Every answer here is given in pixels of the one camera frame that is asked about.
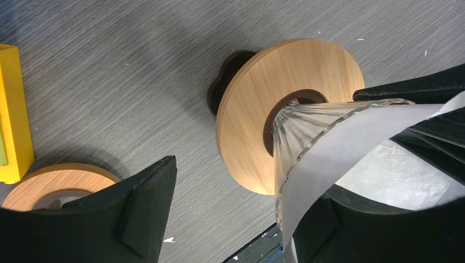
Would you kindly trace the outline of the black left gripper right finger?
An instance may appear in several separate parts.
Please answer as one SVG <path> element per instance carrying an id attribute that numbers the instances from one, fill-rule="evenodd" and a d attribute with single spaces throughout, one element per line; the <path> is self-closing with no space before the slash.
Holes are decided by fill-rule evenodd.
<path id="1" fill-rule="evenodd" d="M 464 262 L 464 199 L 407 211 L 334 185 L 293 241 L 299 262 Z"/>

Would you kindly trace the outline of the clear glass dripper cone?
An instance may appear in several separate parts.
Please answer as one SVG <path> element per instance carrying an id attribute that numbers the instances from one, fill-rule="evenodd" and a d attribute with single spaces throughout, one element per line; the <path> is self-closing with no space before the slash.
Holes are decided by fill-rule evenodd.
<path id="1" fill-rule="evenodd" d="M 289 103 L 273 121 L 272 140 L 275 162 L 275 219 L 282 228 L 282 190 L 292 170 L 316 142 L 338 123 L 376 107 L 414 105 L 406 99 L 337 102 L 322 104 Z"/>

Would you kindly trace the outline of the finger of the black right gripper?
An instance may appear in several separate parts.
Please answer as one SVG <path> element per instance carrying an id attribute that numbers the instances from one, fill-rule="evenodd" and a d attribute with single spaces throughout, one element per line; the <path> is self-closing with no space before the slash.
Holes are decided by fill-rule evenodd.
<path id="1" fill-rule="evenodd" d="M 390 138 L 464 185 L 464 108 L 410 126 Z"/>
<path id="2" fill-rule="evenodd" d="M 354 101 L 405 99 L 416 104 L 444 104 L 464 91 L 464 64 L 431 75 L 360 89 Z"/>

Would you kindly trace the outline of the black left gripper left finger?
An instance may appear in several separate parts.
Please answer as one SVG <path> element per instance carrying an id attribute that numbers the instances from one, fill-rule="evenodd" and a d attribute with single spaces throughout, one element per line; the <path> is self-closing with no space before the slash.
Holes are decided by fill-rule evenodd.
<path id="1" fill-rule="evenodd" d="M 1 209 L 1 262 L 157 262 L 176 179 L 165 156 L 59 209 Z"/>

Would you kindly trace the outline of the small wooden ring holder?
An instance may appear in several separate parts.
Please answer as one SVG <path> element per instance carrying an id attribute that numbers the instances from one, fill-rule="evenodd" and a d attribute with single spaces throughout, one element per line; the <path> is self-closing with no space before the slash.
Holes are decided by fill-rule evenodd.
<path id="1" fill-rule="evenodd" d="M 119 181 L 118 176 L 95 165 L 50 165 L 31 173 L 15 186 L 2 208 L 17 211 L 57 208 L 61 198 L 85 197 Z"/>

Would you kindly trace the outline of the large wooden ring holder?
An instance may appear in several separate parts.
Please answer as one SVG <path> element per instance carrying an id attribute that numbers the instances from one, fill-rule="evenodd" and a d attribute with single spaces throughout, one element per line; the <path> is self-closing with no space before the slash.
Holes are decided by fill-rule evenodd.
<path id="1" fill-rule="evenodd" d="M 271 129 L 293 99 L 349 102 L 363 89 L 358 63 L 333 42 L 295 38 L 252 56 L 225 89 L 216 115 L 216 142 L 231 176 L 245 189 L 275 193 Z"/>

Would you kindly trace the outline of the white paper coffee filter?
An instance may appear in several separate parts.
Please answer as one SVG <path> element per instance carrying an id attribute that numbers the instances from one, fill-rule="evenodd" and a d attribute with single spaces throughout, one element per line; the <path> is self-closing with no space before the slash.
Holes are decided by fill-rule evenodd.
<path id="1" fill-rule="evenodd" d="M 444 104 L 371 108 L 338 123 L 321 137 L 283 186 L 285 261 L 299 262 L 293 234 L 310 207 L 334 185 L 407 211 L 464 199 L 464 185 L 390 139 L 421 121 L 462 107 L 464 93 Z"/>

